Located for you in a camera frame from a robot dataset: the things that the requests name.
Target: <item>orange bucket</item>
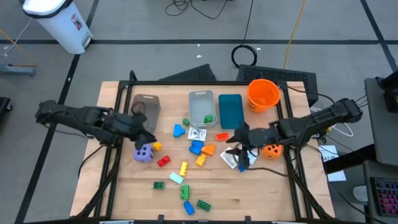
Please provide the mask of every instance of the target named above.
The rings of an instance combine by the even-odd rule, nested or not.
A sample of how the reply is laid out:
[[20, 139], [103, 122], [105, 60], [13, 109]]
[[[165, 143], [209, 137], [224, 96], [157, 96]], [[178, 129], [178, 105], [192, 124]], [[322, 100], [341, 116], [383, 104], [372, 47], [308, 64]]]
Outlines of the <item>orange bucket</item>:
[[253, 80], [248, 86], [249, 108], [262, 113], [275, 106], [280, 99], [279, 89], [275, 83], [266, 79]]

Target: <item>gray floor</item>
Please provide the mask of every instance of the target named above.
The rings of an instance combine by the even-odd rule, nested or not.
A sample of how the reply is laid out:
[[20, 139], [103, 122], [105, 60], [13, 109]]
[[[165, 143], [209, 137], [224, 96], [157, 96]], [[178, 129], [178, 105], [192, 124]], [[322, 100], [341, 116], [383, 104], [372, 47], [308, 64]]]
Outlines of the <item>gray floor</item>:
[[[94, 0], [75, 1], [87, 18]], [[178, 17], [169, 17], [164, 8], [172, 0], [99, 0], [91, 31], [97, 40], [157, 39], [241, 39], [249, 14], [250, 1], [235, 0], [225, 7], [217, 20], [209, 20], [193, 9]], [[300, 40], [377, 40], [359, 0], [308, 0], [295, 38]], [[367, 0], [386, 40], [398, 39], [395, 0]], [[254, 1], [248, 39], [289, 39], [299, 14], [301, 1]], [[29, 20], [17, 0], [5, 0], [0, 7], [0, 29], [15, 38]], [[195, 1], [197, 8], [215, 15], [222, 0]], [[52, 40], [36, 21], [22, 36], [23, 40]], [[282, 68], [284, 44], [251, 44], [258, 50], [258, 65]], [[0, 45], [0, 51], [6, 45]], [[0, 76], [0, 96], [12, 99], [14, 110], [0, 129], [0, 217], [2, 223], [15, 220], [30, 176], [39, 156], [47, 130], [35, 124], [34, 113], [40, 101], [58, 100], [73, 55], [57, 44], [22, 44], [39, 62], [35, 77]], [[220, 80], [234, 80], [238, 70], [230, 61], [236, 44], [95, 44], [81, 55], [67, 96], [71, 106], [95, 105], [102, 81], [127, 79], [131, 69], [140, 80], [162, 77], [209, 63]], [[398, 45], [389, 45], [398, 60]], [[240, 63], [251, 63], [244, 50], [236, 54]], [[27, 63], [13, 50], [1, 63]], [[392, 73], [380, 44], [374, 45], [293, 45], [287, 68], [315, 72], [318, 91], [334, 99], [359, 98], [364, 95], [363, 80]], [[329, 105], [324, 99], [316, 107]], [[332, 132], [343, 144], [358, 149], [371, 142], [369, 115], [350, 125], [354, 137]], [[50, 152], [32, 199], [26, 221], [67, 218], [77, 182], [86, 141], [55, 134]], [[347, 149], [337, 145], [341, 152]], [[348, 181], [334, 186], [352, 202], [352, 187], [363, 184], [361, 167], [346, 170]], [[363, 221], [361, 214], [332, 192], [337, 217]]]

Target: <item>yellow toy piece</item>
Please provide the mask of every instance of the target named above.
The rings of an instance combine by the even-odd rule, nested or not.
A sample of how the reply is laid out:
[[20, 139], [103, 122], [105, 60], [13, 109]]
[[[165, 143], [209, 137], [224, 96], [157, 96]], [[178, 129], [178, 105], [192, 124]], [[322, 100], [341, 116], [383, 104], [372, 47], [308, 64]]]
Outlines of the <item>yellow toy piece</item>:
[[156, 151], [160, 151], [162, 149], [162, 144], [159, 142], [155, 142], [154, 149], [156, 149]]
[[206, 153], [206, 154], [209, 154], [209, 155], [213, 155], [214, 154], [214, 151], [216, 150], [216, 144], [210, 144], [210, 145], [208, 145], [208, 146], [203, 146], [202, 148], [201, 148], [201, 151], [202, 152], [204, 152], [204, 153]]
[[181, 169], [180, 169], [180, 176], [185, 177], [185, 175], [187, 174], [187, 169], [188, 169], [188, 163], [182, 162]]
[[203, 163], [205, 163], [205, 160], [206, 160], [206, 155], [201, 154], [201, 155], [198, 157], [198, 159], [197, 159], [197, 164], [198, 164], [199, 166], [202, 166]]

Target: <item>green toy piece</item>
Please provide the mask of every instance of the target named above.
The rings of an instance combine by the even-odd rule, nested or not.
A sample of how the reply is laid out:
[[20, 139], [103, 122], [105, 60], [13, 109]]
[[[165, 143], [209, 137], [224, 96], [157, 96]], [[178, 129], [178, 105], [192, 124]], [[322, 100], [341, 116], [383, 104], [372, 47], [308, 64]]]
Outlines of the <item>green toy piece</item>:
[[213, 115], [208, 114], [205, 116], [205, 124], [213, 121]]
[[164, 186], [164, 182], [154, 182], [154, 189], [163, 190]]
[[184, 123], [186, 126], [188, 126], [189, 125], [189, 120], [187, 118], [184, 118], [182, 120], [182, 123]]
[[181, 199], [182, 200], [189, 200], [189, 185], [183, 185], [180, 187], [181, 190]]
[[211, 205], [206, 203], [206, 202], [204, 202], [204, 201], [202, 201], [202, 200], [199, 200], [198, 203], [197, 203], [197, 207], [201, 208], [201, 209], [204, 209], [204, 210], [206, 210], [208, 212], [208, 211], [210, 211]]

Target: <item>white bin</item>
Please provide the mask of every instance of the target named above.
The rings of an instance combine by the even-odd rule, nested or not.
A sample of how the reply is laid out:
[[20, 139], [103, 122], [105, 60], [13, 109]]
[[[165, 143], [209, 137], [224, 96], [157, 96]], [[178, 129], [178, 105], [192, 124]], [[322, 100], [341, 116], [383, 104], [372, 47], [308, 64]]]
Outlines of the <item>white bin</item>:
[[26, 0], [23, 8], [71, 54], [82, 54], [93, 38], [73, 0]]

